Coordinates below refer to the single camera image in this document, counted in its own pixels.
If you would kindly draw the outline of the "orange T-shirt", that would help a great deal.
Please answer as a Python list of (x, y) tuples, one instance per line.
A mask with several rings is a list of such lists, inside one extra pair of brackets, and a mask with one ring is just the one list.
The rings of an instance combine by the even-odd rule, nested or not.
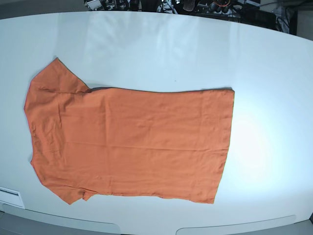
[(25, 99), (41, 184), (72, 204), (94, 195), (212, 204), (230, 145), (235, 93), (91, 89), (59, 59)]

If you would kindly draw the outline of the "white label plate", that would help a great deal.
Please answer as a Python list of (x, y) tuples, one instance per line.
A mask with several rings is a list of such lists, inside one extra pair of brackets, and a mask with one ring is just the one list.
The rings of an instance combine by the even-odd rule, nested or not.
[(25, 209), (20, 193), (12, 189), (0, 187), (0, 202), (13, 207)]

